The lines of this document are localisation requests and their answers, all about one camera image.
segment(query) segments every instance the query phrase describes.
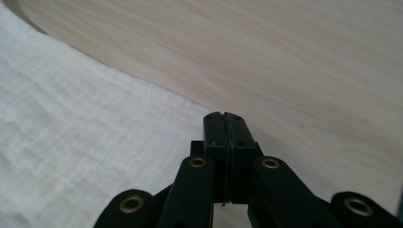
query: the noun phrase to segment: light wood surface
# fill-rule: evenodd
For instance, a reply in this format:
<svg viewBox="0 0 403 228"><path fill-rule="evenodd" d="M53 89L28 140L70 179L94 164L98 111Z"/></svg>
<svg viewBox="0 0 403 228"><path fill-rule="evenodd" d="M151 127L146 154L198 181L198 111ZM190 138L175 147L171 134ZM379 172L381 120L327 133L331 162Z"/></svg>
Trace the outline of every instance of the light wood surface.
<svg viewBox="0 0 403 228"><path fill-rule="evenodd" d="M320 197L352 190L395 212L403 2L18 4L44 32L109 66L241 115L264 153L289 163Z"/></svg>

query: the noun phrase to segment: wood grain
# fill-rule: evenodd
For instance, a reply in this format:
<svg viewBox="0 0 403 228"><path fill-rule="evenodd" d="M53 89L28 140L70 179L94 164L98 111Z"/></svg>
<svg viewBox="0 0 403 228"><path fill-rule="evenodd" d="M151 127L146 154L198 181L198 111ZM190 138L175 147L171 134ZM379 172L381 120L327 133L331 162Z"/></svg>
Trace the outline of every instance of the wood grain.
<svg viewBox="0 0 403 228"><path fill-rule="evenodd" d="M395 212L403 174L403 3L19 0L47 34L252 125L328 200Z"/></svg>

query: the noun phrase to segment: screw hole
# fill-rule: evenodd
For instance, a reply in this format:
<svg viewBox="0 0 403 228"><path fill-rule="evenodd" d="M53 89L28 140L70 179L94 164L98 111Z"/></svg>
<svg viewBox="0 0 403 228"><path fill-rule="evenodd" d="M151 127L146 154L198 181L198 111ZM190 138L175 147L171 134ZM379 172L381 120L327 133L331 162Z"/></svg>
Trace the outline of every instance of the screw hole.
<svg viewBox="0 0 403 228"><path fill-rule="evenodd" d="M207 161L205 161L204 159L201 159L201 158L196 158L196 159L190 160L190 161L189 161L189 164L190 164L192 167L200 168L200 167L205 166L205 165L207 164Z"/></svg>
<svg viewBox="0 0 403 228"><path fill-rule="evenodd" d="M144 199L140 196L131 196L121 201L120 209L123 213L134 213L142 209L144 206Z"/></svg>
<svg viewBox="0 0 403 228"><path fill-rule="evenodd" d="M261 164L266 168L275 169L275 168L279 167L278 161L273 160L273 159L265 159L265 160L261 161Z"/></svg>
<svg viewBox="0 0 403 228"><path fill-rule="evenodd" d="M374 209L361 199L347 198L344 200L344 205L360 216L368 217L374 214Z"/></svg>

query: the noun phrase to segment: white cloth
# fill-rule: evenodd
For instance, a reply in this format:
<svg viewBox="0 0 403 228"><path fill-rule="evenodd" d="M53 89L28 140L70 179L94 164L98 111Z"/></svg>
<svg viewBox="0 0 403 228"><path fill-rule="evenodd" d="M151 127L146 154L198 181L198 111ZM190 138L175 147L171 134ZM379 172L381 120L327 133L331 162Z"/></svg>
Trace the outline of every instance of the white cloth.
<svg viewBox="0 0 403 228"><path fill-rule="evenodd" d="M0 227L92 227L124 190L156 194L211 112L105 66L0 2ZM216 227L248 227L216 206Z"/></svg>

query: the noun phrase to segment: wrinkled fabric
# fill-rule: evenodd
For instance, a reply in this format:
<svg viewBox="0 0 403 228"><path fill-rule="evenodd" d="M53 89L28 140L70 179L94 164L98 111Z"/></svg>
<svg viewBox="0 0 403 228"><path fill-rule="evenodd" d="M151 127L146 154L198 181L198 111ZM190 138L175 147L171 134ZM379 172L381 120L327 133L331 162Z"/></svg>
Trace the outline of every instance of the wrinkled fabric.
<svg viewBox="0 0 403 228"><path fill-rule="evenodd" d="M0 227L92 227L117 194L172 183L211 110L134 76L0 3ZM249 224L244 207L216 212Z"/></svg>

